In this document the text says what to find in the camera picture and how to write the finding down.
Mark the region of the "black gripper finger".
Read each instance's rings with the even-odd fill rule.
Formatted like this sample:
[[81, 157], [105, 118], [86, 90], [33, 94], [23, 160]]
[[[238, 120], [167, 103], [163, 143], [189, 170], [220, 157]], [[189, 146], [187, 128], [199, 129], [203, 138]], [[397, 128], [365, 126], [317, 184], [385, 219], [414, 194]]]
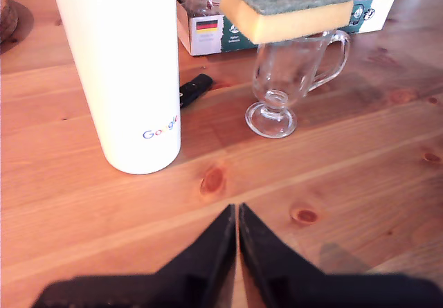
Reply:
[[239, 205], [240, 250], [267, 307], [297, 307], [294, 286], [325, 274], [287, 246], [246, 203]]
[[236, 254], [235, 206], [229, 204], [158, 275], [158, 307], [213, 307]]

